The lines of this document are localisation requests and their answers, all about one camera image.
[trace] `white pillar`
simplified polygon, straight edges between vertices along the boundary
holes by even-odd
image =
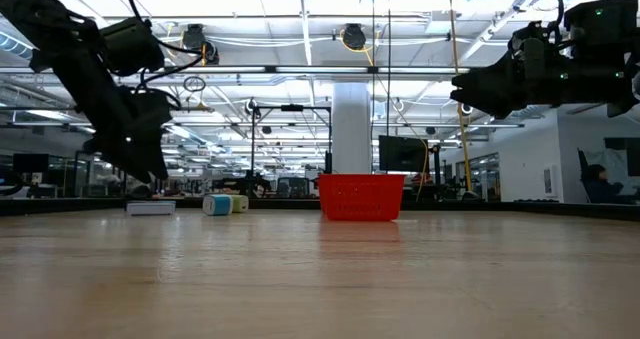
[[[333,172],[371,174],[371,100],[366,83],[334,83]]]

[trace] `monitor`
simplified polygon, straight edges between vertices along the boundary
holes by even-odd
[[[49,154],[13,154],[16,173],[45,173],[49,170]]]
[[[427,152],[422,140],[386,135],[381,135],[378,139],[380,141],[380,170],[414,173],[421,173],[425,170],[425,172],[429,172],[428,161],[427,167],[424,168]]]

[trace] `plastic basket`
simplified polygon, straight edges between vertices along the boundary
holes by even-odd
[[[330,220],[388,221],[398,218],[404,175],[320,175],[320,205]]]

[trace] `person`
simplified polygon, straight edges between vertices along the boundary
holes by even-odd
[[[589,165],[582,172],[582,183],[594,204],[635,204],[632,197],[619,195],[624,186],[610,184],[607,169],[600,164]]]

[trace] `table surface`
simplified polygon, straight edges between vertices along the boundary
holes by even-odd
[[[637,338],[640,225],[505,212],[0,221],[6,338]]]

